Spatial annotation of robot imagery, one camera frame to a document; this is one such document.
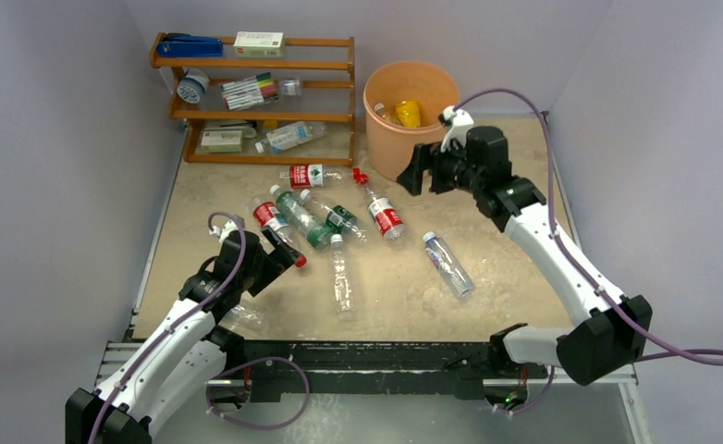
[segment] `pen set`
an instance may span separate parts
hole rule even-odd
[[[265,72],[245,80],[223,84],[223,100],[230,110],[268,104],[277,100],[277,87],[272,73]]]

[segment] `water bottle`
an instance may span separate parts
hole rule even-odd
[[[310,190],[302,190],[299,195],[304,206],[324,223],[334,230],[335,233],[343,236],[351,236],[361,242],[367,241],[367,233],[370,230],[367,224],[361,222],[358,217],[348,211],[344,206],[325,196],[319,196]]]
[[[245,302],[228,310],[228,313],[223,316],[223,320],[226,322],[225,327],[229,330],[237,330],[241,327],[257,332],[263,331],[263,328],[266,327],[264,311],[252,306],[244,306],[243,303]]]
[[[294,146],[324,137],[328,133],[323,122],[295,122],[266,133],[266,137],[255,143],[255,150],[263,154],[269,150],[282,153]]]
[[[332,273],[334,274],[335,301],[337,301],[337,314],[341,319],[356,317],[355,282],[349,277],[348,253],[345,242],[339,234],[332,235],[331,247]]]
[[[433,261],[433,265],[437,272],[440,273],[440,277],[451,288],[454,296],[463,299],[471,294],[471,291],[475,290],[476,286],[473,285],[471,277],[460,265],[457,256],[448,248],[446,241],[438,238],[432,231],[426,233],[422,240],[427,255]]]
[[[280,180],[290,188],[321,188],[349,182],[350,170],[338,165],[292,165],[280,169]]]
[[[269,192],[275,196],[275,204],[280,213],[304,235],[315,250],[320,252],[326,248],[332,236],[331,228],[310,213],[293,192],[284,191],[279,185],[273,185]]]
[[[247,211],[252,213],[258,225],[271,228],[280,239],[283,240],[290,248],[301,252],[301,242],[296,237],[296,230],[288,224],[286,218],[280,213],[275,204],[266,196],[258,195],[253,197],[247,204]],[[304,254],[297,259],[294,264],[296,267],[303,267],[307,264],[307,258]]]
[[[370,184],[366,174],[353,168],[353,178],[359,184],[367,203],[367,212],[380,230],[381,235],[391,244],[401,244],[405,240],[405,224],[397,216],[391,202]]]

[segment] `wooden shelf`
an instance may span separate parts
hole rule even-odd
[[[162,57],[157,53],[157,45],[163,40],[165,33],[161,32],[154,39],[149,52],[149,61],[153,68],[171,68],[174,74],[174,92],[168,104],[168,115],[172,118],[187,119],[190,126],[190,135],[185,144],[184,159],[186,162],[225,162],[225,163],[256,163],[256,164],[310,164],[329,163],[351,167],[355,153],[355,51],[353,37],[348,39],[314,39],[314,38],[286,38],[286,46],[304,46],[312,48],[347,48],[347,60],[340,61],[311,61],[286,59],[254,59],[254,58],[225,58],[225,57],[195,57],[171,58]],[[230,45],[236,37],[218,37],[223,45]],[[349,90],[348,113],[319,113],[319,112],[288,112],[255,110],[207,110],[196,105],[184,102],[177,96],[177,84],[182,80],[187,68],[262,68],[262,69],[314,69],[347,71],[348,80],[302,80],[305,89],[346,89]],[[220,85],[232,79],[210,79],[210,84]],[[206,120],[241,118],[246,120],[282,120],[282,121],[323,121],[330,123],[343,123],[350,125],[348,156],[343,157],[283,157],[281,155],[244,155],[244,154],[197,154],[196,148],[200,142],[202,128]]]

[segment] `blue stapler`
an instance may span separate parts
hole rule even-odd
[[[168,33],[157,44],[157,54],[163,57],[219,57],[223,44],[214,37]]]

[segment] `cardboard box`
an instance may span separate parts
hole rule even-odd
[[[234,41],[238,57],[282,58],[286,56],[282,32],[237,33]]]

